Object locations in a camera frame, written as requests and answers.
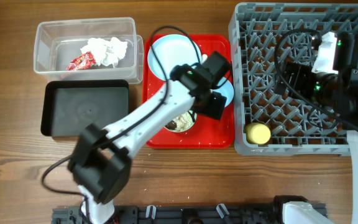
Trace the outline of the yellow plastic cup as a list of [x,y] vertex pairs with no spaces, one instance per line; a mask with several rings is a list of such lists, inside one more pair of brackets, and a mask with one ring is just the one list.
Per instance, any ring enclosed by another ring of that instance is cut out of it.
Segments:
[[262,123],[250,123],[245,127],[247,142],[262,145],[269,142],[271,132],[268,126]]

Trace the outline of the white tissue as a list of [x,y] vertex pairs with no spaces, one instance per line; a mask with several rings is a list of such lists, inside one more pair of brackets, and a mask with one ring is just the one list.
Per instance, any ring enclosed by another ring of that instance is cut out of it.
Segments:
[[81,53],[90,52],[96,65],[113,67],[118,65],[118,62],[122,60],[127,52],[128,42],[121,41],[117,37],[112,37],[110,40],[102,38],[90,38],[87,44],[82,47]]

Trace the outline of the red candy wrapper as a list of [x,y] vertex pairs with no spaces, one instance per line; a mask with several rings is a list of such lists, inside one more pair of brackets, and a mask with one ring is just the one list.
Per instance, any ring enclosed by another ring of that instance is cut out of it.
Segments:
[[79,57],[73,59],[68,67],[67,71],[86,70],[96,65],[96,60],[91,52],[86,52]]

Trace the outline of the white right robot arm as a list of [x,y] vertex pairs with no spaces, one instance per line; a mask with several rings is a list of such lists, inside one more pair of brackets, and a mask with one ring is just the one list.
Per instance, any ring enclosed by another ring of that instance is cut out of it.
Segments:
[[[311,50],[318,53],[312,67],[296,62],[283,65],[279,50],[292,35],[310,34]],[[358,223],[358,34],[293,29],[282,35],[273,53],[275,92],[304,101],[346,131],[352,161],[352,222]]]

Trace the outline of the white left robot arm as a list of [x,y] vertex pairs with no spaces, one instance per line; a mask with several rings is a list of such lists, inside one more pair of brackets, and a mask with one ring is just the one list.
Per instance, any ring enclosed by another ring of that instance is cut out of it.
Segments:
[[81,211],[90,223],[106,223],[114,198],[126,186],[132,161],[143,145],[176,117],[192,111],[219,120],[226,97],[216,92],[231,64],[218,52],[203,63],[177,65],[163,87],[126,117],[104,128],[86,127],[68,162],[86,200]]

